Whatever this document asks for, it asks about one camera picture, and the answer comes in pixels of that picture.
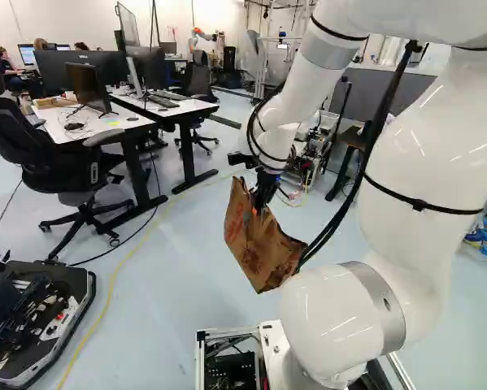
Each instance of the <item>woman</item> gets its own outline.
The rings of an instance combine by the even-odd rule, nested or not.
[[[23,71],[12,65],[7,49],[2,46],[0,46],[0,72],[8,90],[17,92],[24,88],[24,82],[18,77]]]
[[[48,45],[48,41],[46,39],[35,38],[35,40],[33,41],[34,50],[44,50],[46,48],[46,45]]]
[[[84,42],[77,42],[74,44],[75,46],[75,50],[78,50],[78,51],[89,51],[89,47],[88,45],[86,45]]]

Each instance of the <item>office chair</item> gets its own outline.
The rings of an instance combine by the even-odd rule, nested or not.
[[[212,93],[211,86],[209,85],[209,73],[210,69],[208,67],[200,66],[195,63],[188,63],[185,68],[183,87],[173,89],[172,92],[203,100],[204,102],[218,102],[218,98]],[[207,152],[207,155],[210,156],[212,155],[212,150],[207,148],[203,142],[214,142],[216,145],[219,145],[220,140],[218,138],[210,138],[198,134],[197,129],[201,127],[203,121],[204,119],[200,119],[197,123],[193,124],[191,127],[193,129],[191,138],[194,144],[199,145]],[[179,146],[180,142],[180,138],[175,138],[176,146]]]
[[[5,89],[0,75],[0,94]],[[87,223],[96,228],[102,223],[95,217],[123,207],[133,207],[132,200],[114,205],[95,207],[95,193],[109,184],[118,184],[123,176],[109,171],[124,161],[124,156],[103,153],[100,145],[118,142],[121,130],[110,130],[90,137],[82,143],[56,145],[39,125],[31,125],[19,107],[10,99],[0,97],[0,154],[10,163],[23,169],[23,182],[39,193],[57,193],[61,203],[74,206],[74,214],[42,221],[39,228],[48,232],[51,226],[73,222],[61,242],[50,252],[48,260],[58,259],[59,252]],[[110,245],[120,244],[119,235],[112,230],[104,232]]]

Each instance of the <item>brown paper bag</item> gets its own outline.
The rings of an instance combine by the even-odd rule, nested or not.
[[[284,234],[268,207],[261,214],[254,212],[245,181],[233,177],[225,242],[254,290],[263,293],[281,286],[295,272],[307,244]]]

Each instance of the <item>robotic arm link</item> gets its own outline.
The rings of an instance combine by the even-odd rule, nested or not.
[[[266,167],[257,190],[285,167],[300,122],[333,90],[365,32],[453,49],[444,72],[372,149],[358,202],[371,251],[281,287],[292,355],[307,377],[335,389],[435,327],[452,256],[487,200],[487,0],[320,0],[284,88],[243,126],[256,142],[241,136],[240,151]],[[279,376],[271,388],[289,388]]]

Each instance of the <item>desk surface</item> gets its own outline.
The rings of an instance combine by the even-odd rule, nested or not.
[[[183,57],[166,57],[165,60],[172,61],[174,63],[186,63],[187,61],[189,61],[188,59]]]
[[[76,107],[78,105],[39,109],[32,106],[32,109],[39,119],[46,120],[44,128],[56,144],[84,140],[95,134],[114,128],[129,130],[130,128],[139,128],[147,124],[154,124],[152,120],[137,115],[115,103],[111,103],[111,109],[118,114],[106,114],[99,119],[98,116],[101,114],[99,111],[86,107],[70,118],[66,118]],[[138,118],[138,120],[129,121],[127,120],[128,118]],[[85,124],[85,126],[78,130],[65,130],[64,125],[71,122],[79,122]]]
[[[112,89],[110,91],[110,95],[114,98],[121,100],[122,102],[126,102],[138,108],[144,108],[144,102],[142,100],[138,100],[135,97],[127,96],[124,89]],[[220,107],[220,105],[218,104],[203,102],[198,99],[187,99],[179,102],[173,100],[172,102],[179,104],[180,107],[162,110],[165,107],[162,107],[157,103],[148,101],[146,103],[146,110],[162,118],[171,118],[173,116],[193,113],[202,110],[215,109],[216,111]]]

